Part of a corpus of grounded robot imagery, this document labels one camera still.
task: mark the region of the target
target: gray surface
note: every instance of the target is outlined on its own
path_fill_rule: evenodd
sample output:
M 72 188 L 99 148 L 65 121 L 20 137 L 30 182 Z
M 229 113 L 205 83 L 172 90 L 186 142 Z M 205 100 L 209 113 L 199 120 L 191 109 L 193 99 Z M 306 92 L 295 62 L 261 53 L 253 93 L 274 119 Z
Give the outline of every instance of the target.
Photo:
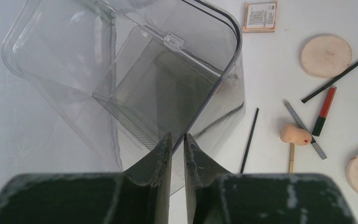
M 25 2 L 0 0 L 0 51 Z M 18 173 L 106 170 L 38 91 L 6 68 L 0 52 L 0 188 Z

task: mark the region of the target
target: small box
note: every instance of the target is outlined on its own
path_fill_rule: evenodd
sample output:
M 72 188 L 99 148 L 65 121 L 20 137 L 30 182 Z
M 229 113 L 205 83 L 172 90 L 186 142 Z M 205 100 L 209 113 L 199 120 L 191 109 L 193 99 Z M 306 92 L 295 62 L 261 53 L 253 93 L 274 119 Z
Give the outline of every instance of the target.
M 246 4 L 243 33 L 275 32 L 277 2 Z

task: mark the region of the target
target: plastic latch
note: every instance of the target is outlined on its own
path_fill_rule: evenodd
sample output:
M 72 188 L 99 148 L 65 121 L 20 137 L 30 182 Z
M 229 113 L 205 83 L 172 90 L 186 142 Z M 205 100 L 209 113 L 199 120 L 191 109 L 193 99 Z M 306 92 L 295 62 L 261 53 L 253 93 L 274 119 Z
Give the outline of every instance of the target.
M 173 51 L 182 50 L 184 43 L 182 39 L 171 33 L 164 37 L 164 45 Z

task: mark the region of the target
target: black stick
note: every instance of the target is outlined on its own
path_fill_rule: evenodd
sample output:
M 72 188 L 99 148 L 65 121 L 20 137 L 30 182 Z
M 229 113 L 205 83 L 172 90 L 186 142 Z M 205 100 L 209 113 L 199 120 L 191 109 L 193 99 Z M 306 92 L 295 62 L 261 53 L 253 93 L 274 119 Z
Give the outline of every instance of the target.
M 339 74 L 338 76 L 332 78 L 330 81 L 328 81 L 325 85 L 323 85 L 322 87 L 320 87 L 319 89 L 317 89 L 316 91 L 314 91 L 313 93 L 311 93 L 309 96 L 307 96 L 306 98 L 302 99 L 301 102 L 306 103 L 308 102 L 310 99 L 312 99 L 314 96 L 316 96 L 317 94 L 321 93 L 323 90 L 329 88 L 331 85 L 333 85 L 336 81 L 338 81 L 340 78 L 344 77 L 346 74 L 348 74 L 350 71 L 352 71 L 353 69 L 355 69 L 356 67 L 358 67 L 358 61 L 356 63 L 354 63 L 353 65 L 351 65 L 349 68 L 347 68 L 345 71 L 343 71 L 341 74 Z
M 253 125 L 252 125 L 252 130 L 250 130 L 250 135 L 249 135 L 249 139 L 248 139 L 248 145 L 246 145 L 245 155 L 243 156 L 243 161 L 242 161 L 242 166 L 241 166 L 241 174 L 243 173 L 243 170 L 245 168 L 246 159 L 248 158 L 250 142 L 252 141 L 253 131 L 255 130 L 256 120 L 257 120 L 257 115 L 258 114 L 259 114 L 259 108 L 256 109 L 255 118 L 253 119 Z

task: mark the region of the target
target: checkered stick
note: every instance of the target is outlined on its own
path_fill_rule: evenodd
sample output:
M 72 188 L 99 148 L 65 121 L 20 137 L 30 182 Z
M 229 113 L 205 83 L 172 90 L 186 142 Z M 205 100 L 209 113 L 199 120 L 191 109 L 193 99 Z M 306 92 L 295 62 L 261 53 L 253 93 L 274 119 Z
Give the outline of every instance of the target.
M 307 127 L 305 126 L 305 124 L 301 121 L 300 117 L 297 115 L 296 111 L 293 109 L 293 107 L 290 105 L 290 103 L 288 101 L 284 101 L 285 102 L 285 107 L 288 109 L 288 111 L 290 112 L 291 116 L 294 118 L 294 120 L 296 120 L 297 124 L 304 129 L 305 131 L 309 132 Z M 319 144 L 316 142 L 316 140 L 314 139 L 314 137 L 312 137 L 312 141 L 311 141 L 311 145 L 314 147 L 314 149 L 316 150 L 316 152 L 318 153 L 318 155 L 320 156 L 320 158 L 322 160 L 327 159 L 326 154 L 324 154 L 322 148 L 319 146 Z

